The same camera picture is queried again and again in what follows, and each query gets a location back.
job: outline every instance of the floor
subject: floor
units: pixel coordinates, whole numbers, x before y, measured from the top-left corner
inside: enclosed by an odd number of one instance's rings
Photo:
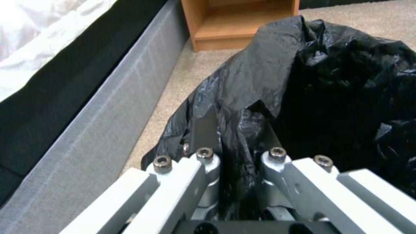
[[[416,0],[361,3],[301,10],[307,21],[323,19],[370,35],[405,42],[416,50]],[[166,88],[125,165],[140,168],[140,160],[158,141],[169,117],[196,86],[238,50],[194,53],[188,41]]]

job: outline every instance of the wooden shelf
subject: wooden shelf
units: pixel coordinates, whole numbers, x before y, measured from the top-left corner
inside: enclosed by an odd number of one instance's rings
[[[244,48],[262,25],[297,14],[299,0],[182,0],[182,4],[194,50],[199,51]]]

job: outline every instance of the crumpled plastic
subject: crumpled plastic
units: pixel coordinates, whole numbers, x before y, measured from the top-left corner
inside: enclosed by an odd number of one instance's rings
[[[212,110],[221,219],[259,218],[268,126],[292,159],[324,154],[342,172],[368,168],[416,198],[416,54],[400,41],[301,16],[267,24],[189,95],[142,168],[156,155],[183,157],[194,123]]]

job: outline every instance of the mattress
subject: mattress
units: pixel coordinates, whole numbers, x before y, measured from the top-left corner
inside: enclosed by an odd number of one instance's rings
[[[0,102],[0,204],[96,93],[165,2],[116,1],[20,90]]]

